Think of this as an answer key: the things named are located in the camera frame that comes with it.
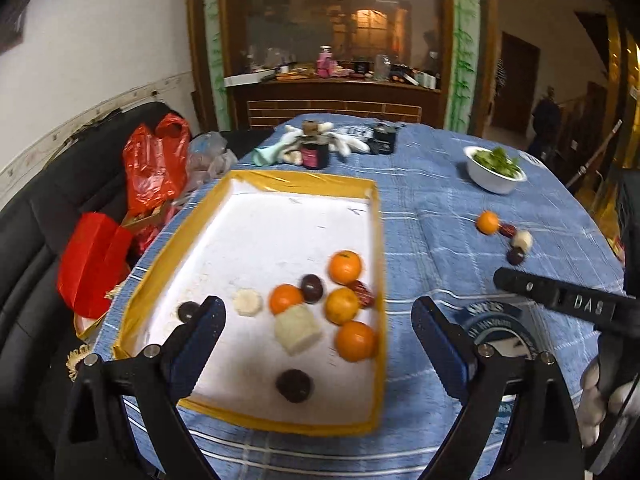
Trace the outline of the white gloved hand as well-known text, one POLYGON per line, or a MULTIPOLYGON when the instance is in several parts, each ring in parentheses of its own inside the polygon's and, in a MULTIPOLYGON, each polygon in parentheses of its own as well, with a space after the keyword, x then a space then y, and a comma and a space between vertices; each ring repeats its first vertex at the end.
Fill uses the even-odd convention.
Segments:
POLYGON ((582 396, 576 412, 576 418, 585 448, 593 446, 600 436, 602 422, 608 414, 617 415, 626 405, 624 415, 632 418, 639 416, 639 385, 634 381, 618 387, 609 396, 600 393, 600 364, 598 358, 593 358, 582 373, 580 384, 582 396))

